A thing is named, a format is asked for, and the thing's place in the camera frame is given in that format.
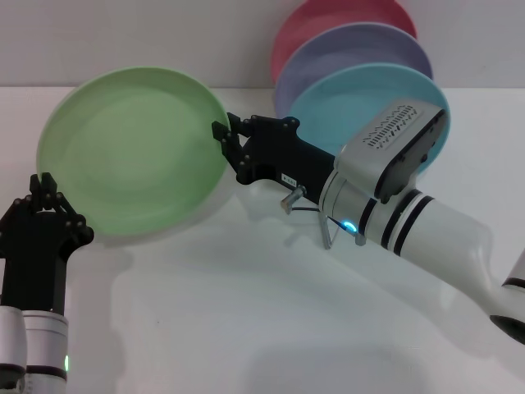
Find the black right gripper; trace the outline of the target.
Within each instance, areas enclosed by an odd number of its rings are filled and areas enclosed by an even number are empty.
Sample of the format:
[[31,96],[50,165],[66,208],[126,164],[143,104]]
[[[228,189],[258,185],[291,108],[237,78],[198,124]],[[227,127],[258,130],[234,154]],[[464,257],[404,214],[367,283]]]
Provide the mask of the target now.
[[[297,134],[298,119],[260,116],[241,119],[231,112],[227,116],[230,126],[214,121],[212,134],[240,184],[266,179],[290,190],[302,186],[305,198],[319,203],[335,156],[301,140]],[[247,138],[244,146],[240,144],[240,135]]]

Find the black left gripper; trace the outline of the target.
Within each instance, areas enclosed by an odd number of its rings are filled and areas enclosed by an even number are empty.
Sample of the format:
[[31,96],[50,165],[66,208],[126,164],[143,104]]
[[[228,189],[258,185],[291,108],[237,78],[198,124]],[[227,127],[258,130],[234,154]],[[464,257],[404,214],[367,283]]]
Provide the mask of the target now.
[[32,175],[29,190],[1,218],[1,305],[63,315],[71,236],[78,245],[88,245],[94,230],[57,189],[51,174],[42,174],[41,181]]

